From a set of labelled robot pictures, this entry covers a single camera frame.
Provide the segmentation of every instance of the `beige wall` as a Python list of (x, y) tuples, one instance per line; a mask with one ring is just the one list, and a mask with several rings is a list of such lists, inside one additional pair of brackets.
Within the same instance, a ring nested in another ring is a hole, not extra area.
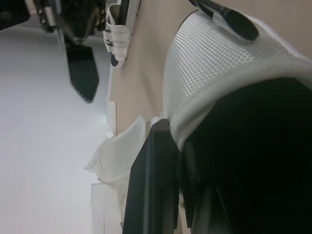
[(218, 0), (263, 20), (302, 54), (312, 58), (311, 0)]

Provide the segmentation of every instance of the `black panel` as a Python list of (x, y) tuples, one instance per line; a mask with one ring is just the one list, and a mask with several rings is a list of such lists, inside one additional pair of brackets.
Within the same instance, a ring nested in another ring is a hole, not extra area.
[(24, 0), (0, 1), (0, 31), (29, 20)]
[(93, 102), (98, 88), (98, 72), (91, 47), (66, 48), (71, 83), (86, 103)]
[(311, 119), (312, 91), (290, 78), (218, 101), (185, 144), (189, 226), (211, 185), (234, 234), (312, 233)]
[(153, 125), (131, 168), (123, 234), (172, 234), (179, 190), (169, 123)]

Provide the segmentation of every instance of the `textured white fabric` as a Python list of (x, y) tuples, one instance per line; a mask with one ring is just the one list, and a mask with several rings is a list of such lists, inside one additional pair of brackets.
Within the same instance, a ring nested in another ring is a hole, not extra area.
[(241, 41), (199, 11), (181, 25), (166, 58), (163, 83), (164, 116), (179, 150), (228, 93), (279, 77), (311, 82), (311, 61), (290, 53), (278, 37), (255, 24), (260, 32), (255, 42)]

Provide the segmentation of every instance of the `white strap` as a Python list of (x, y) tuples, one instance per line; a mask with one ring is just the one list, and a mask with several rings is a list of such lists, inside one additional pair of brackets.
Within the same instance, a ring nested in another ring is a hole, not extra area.
[(111, 4), (106, 18), (106, 29), (103, 31), (107, 52), (115, 55), (117, 61), (127, 57), (130, 44), (130, 30), (125, 25), (116, 25), (120, 4)]

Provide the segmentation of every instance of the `white floor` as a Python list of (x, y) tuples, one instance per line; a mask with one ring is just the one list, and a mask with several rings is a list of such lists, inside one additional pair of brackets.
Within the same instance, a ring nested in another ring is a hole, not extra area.
[(72, 88), (57, 40), (20, 27), (0, 34), (0, 233), (88, 234), (84, 170), (108, 131), (110, 55), (91, 40), (100, 76), (94, 103)]

